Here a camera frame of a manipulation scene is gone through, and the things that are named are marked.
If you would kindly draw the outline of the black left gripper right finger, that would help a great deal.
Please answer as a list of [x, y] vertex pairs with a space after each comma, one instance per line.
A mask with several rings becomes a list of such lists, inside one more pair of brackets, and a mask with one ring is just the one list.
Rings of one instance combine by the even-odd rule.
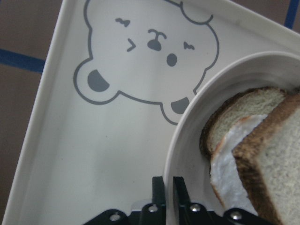
[[191, 201], [183, 177], [173, 177], [173, 192], [178, 210], [185, 210]]

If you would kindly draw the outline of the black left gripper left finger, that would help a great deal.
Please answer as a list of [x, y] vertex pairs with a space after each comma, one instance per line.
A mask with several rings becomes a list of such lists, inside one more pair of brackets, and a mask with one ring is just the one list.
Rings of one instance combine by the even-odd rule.
[[152, 203], [165, 207], [165, 184], [162, 176], [155, 176], [152, 178]]

